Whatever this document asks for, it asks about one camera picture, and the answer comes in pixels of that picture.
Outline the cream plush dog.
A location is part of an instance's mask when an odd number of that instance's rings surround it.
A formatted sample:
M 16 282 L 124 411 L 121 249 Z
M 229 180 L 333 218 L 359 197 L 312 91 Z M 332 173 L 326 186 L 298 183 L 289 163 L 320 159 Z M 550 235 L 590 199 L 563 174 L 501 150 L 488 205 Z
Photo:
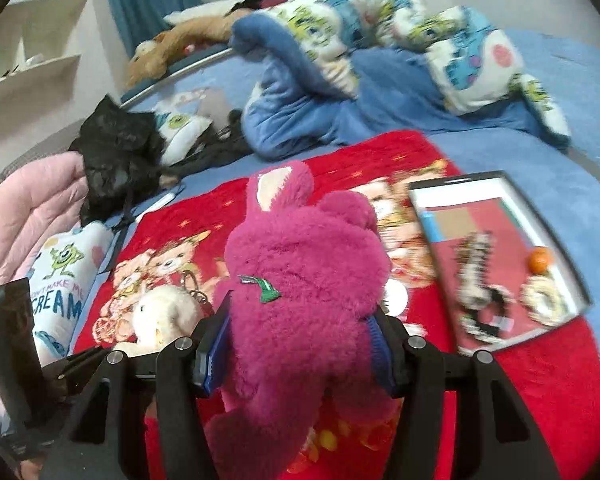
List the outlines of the cream plush dog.
M 136 341 L 118 342 L 114 350 L 129 358 L 161 351 L 180 337 L 190 336 L 204 318 L 204 308 L 184 288 L 159 285 L 140 298 L 132 315 Z

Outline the magenta plush toy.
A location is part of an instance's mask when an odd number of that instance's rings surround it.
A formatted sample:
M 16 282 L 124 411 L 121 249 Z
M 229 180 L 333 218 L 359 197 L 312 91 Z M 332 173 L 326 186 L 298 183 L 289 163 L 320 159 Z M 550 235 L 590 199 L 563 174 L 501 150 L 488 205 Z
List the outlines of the magenta plush toy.
M 276 479 L 306 444 L 325 400 L 348 422 L 385 422 L 396 402 L 378 384 L 367 327 L 391 264 L 368 199 L 312 200 L 300 160 L 247 184 L 245 220 L 230 232 L 230 341 L 222 414 L 206 437 L 223 479 Z

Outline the white fuzzy hair clip band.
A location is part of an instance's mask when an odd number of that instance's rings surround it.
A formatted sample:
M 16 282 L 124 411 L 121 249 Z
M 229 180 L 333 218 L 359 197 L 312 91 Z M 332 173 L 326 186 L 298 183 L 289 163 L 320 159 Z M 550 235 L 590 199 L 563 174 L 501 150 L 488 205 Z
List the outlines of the white fuzzy hair clip band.
M 467 310 L 480 311 L 491 302 L 486 284 L 486 265 L 492 249 L 491 233 L 475 232 L 455 247 L 457 302 Z

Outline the red teddy bear blanket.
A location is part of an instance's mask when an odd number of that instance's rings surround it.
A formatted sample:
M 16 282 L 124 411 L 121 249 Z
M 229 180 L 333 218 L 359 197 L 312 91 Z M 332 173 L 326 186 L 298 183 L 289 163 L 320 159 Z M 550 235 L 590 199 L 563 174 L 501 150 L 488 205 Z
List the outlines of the red teddy bear blanket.
M 437 282 L 434 264 L 407 200 L 411 180 L 446 177 L 455 166 L 415 131 L 393 131 L 309 161 L 314 193 L 358 188 L 391 214 L 390 240 L 398 251 L 393 274 L 405 286 L 405 322 L 422 326 L 443 351 L 455 346 L 454 328 Z M 141 289 L 177 283 L 182 266 L 198 281 L 214 283 L 225 274 L 223 252 L 230 231 L 242 221 L 246 184 L 222 176 L 201 193 L 186 188 L 177 203 L 153 212 L 123 248 L 114 275 L 99 287 L 76 348 L 85 350 L 99 330 L 110 330 L 105 312 L 113 296 L 134 299 Z M 581 478 L 600 455 L 600 352 L 585 320 L 503 351 L 498 362 L 538 423 L 565 479 Z M 384 469 L 396 425 L 360 426 L 325 402 L 309 441 L 288 466 L 289 479 L 376 479 Z

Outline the monster print pillow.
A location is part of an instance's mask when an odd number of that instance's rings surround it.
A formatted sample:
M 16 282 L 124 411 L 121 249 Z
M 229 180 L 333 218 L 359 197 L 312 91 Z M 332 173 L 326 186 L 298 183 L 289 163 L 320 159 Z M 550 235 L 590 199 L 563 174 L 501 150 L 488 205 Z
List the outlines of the monster print pillow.
M 156 128 L 164 141 L 160 158 L 162 166 L 172 166 L 183 160 L 212 125 L 212 120 L 207 117 L 180 112 L 157 112 L 154 116 Z
M 46 240 L 28 274 L 32 337 L 42 366 L 68 356 L 76 324 L 114 233 L 102 222 Z

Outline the cream crochet scrunchie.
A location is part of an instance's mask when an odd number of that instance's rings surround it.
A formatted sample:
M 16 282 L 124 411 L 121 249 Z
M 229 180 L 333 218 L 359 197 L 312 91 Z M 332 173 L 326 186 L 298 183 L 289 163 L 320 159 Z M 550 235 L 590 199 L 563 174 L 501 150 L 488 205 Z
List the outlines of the cream crochet scrunchie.
M 521 286 L 519 300 L 529 318 L 547 327 L 562 325 L 569 316 L 555 281 L 545 275 L 529 276 Z

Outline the black tray box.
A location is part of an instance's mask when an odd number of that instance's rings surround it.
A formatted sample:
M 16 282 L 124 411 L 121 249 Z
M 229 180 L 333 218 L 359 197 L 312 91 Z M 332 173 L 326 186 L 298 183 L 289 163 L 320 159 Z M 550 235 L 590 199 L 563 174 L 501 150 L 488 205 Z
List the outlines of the black tray box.
M 588 289 L 562 242 L 506 172 L 478 172 L 415 182 L 408 187 L 408 197 L 434 260 L 461 354 L 495 352 L 522 344 L 571 322 L 592 304 Z M 486 231 L 492 236 L 486 284 L 504 286 L 514 298 L 509 307 L 513 324 L 502 333 L 503 341 L 499 344 L 485 344 L 462 329 L 460 317 L 464 310 L 456 299 L 455 247 L 471 233 Z M 553 264 L 545 276 L 555 281 L 569 311 L 566 322 L 556 327 L 533 321 L 519 300 L 522 284 L 532 275 L 527 257 L 535 246 L 550 248 L 553 253 Z

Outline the pink quilted jacket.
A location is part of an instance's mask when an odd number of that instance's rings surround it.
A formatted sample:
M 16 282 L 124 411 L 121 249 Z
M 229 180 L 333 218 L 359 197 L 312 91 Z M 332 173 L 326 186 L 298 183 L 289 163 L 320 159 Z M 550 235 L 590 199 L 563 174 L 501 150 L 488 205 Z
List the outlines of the pink quilted jacket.
M 0 286 L 32 278 L 44 244 L 79 224 L 86 194 L 77 152 L 29 162 L 0 184 Z

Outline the black puffer jacket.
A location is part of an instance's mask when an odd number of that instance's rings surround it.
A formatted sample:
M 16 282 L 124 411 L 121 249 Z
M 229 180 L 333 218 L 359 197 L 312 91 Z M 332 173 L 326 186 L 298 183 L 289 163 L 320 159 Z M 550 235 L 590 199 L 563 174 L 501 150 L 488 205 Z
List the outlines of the black puffer jacket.
M 84 120 L 70 150 L 83 157 L 84 226 L 130 211 L 158 190 L 164 140 L 154 114 L 127 112 L 104 96 Z

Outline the blue bed sheet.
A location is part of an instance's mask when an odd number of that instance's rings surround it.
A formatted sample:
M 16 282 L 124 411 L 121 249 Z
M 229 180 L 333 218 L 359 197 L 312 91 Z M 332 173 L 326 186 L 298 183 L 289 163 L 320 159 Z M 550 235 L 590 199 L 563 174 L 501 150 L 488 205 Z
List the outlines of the blue bed sheet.
M 600 352 L 600 49 L 532 30 L 508 36 L 564 110 L 572 150 L 562 154 L 518 127 L 428 136 L 461 170 L 506 171 L 541 209 L 591 294 L 585 317 Z

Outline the brown plush dog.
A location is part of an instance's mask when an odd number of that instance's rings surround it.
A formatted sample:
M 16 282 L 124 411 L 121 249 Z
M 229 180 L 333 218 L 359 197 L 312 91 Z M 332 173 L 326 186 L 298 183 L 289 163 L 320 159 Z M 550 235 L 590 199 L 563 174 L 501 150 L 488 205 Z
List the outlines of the brown plush dog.
M 171 64 L 188 55 L 190 47 L 227 44 L 233 24 L 252 12 L 252 9 L 240 8 L 224 16 L 192 18 L 141 42 L 126 69 L 125 88 L 131 89 L 145 79 L 162 78 Z

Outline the blue monster print quilt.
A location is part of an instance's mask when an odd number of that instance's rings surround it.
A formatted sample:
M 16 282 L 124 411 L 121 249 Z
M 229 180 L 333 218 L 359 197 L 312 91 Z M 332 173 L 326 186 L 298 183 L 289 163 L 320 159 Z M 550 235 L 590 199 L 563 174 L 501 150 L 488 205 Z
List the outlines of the blue monster print quilt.
M 471 6 L 287 0 L 238 18 L 230 47 L 264 62 L 242 133 L 267 159 L 398 129 L 512 128 L 560 150 L 571 142 L 513 41 Z

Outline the white wall shelf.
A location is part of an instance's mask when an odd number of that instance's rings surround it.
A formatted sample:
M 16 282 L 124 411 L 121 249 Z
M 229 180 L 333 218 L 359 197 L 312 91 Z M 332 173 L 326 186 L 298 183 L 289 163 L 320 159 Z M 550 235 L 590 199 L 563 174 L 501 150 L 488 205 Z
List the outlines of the white wall shelf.
M 37 139 L 80 116 L 88 0 L 10 0 L 0 14 L 0 143 Z

